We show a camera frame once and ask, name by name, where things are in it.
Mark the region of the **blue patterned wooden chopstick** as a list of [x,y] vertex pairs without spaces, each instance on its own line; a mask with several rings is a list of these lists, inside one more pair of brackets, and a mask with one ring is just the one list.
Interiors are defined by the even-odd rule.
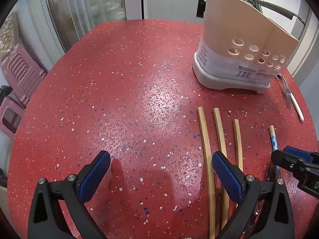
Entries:
[[[277,139],[276,139],[276,134],[275,134],[275,128],[273,125],[269,126],[269,132],[270,132],[270,138],[271,138],[271,143],[272,143],[272,148],[273,151],[278,149],[278,145],[277,145]],[[280,178],[280,169],[278,166],[274,165],[272,162],[269,164],[270,167],[270,174],[268,175],[268,177],[271,180],[275,180],[277,178]]]

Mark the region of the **plain wooden chopstick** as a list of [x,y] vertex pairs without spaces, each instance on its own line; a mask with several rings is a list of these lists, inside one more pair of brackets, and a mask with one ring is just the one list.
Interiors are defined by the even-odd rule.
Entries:
[[216,200],[215,200],[215,182],[213,169],[211,166],[211,148],[207,129],[206,118],[203,107],[198,108],[198,118],[200,123],[204,159],[207,175],[207,190],[208,190],[208,206],[209,206],[209,238],[215,238],[215,217],[216,217]]
[[234,119],[234,132],[237,152],[237,166],[241,171],[243,171],[242,138],[238,119]]
[[[219,139],[219,149],[227,157],[226,152],[226,145],[225,145],[225,138],[224,138],[224,130],[222,125],[222,119],[220,115],[220,111],[218,107],[214,108],[214,118],[215,118],[215,125],[216,131]],[[221,229],[224,228],[228,221],[228,211],[229,211],[229,196],[225,189],[223,189],[222,194],[222,222],[221,222]]]

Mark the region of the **black-handled dark spoon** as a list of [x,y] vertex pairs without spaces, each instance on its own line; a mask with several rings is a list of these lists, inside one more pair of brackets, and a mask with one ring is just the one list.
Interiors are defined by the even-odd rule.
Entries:
[[[274,165],[272,162],[269,162],[268,167],[267,167],[267,171],[265,174],[265,180],[273,182],[273,181],[275,181],[275,179],[277,179],[279,177],[280,177],[279,167]],[[251,216],[249,226],[248,226],[248,230],[247,230],[248,236],[251,236],[252,232],[254,231],[254,228],[255,228],[255,225],[257,222],[257,218],[258,218],[258,216],[261,212],[261,209],[262,209],[262,205],[263,205],[263,200],[257,201],[255,208],[254,208],[254,211],[253,211],[252,216]]]

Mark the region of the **steel fork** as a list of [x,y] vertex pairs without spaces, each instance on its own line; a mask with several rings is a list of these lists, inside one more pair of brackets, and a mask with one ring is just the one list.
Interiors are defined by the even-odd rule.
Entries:
[[276,76],[276,79],[279,80],[283,85],[284,92],[286,94],[287,109],[291,110],[292,98],[291,98],[291,90],[288,87],[288,83],[280,73]]

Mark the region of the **pink white cutlery holder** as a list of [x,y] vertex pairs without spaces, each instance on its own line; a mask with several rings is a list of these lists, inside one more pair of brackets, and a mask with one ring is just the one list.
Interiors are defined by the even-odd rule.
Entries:
[[207,0],[192,68],[201,85],[266,93],[299,41],[243,0]]

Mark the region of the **pink plastic stool stack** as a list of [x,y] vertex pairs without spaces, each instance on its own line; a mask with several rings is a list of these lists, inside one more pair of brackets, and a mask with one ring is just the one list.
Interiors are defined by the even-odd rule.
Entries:
[[46,72],[17,44],[12,53],[1,63],[1,70],[18,100],[5,95],[1,99],[1,131],[10,139],[15,138],[15,121],[23,116],[28,102],[46,76]]

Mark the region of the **built-in black oven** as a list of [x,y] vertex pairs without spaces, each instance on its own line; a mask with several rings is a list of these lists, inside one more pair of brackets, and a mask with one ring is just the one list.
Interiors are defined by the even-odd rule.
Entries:
[[197,18],[204,18],[204,12],[206,9],[206,1],[207,0],[198,0],[196,17]]

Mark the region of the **white-handled steel spoon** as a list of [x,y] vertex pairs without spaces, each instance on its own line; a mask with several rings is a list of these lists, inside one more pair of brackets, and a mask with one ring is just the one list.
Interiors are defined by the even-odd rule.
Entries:
[[301,108],[300,108],[297,100],[295,99],[293,93],[291,93],[291,98],[292,98],[292,105],[294,105],[294,108],[296,110],[296,113],[299,117],[300,122],[304,122],[304,115],[303,115]]

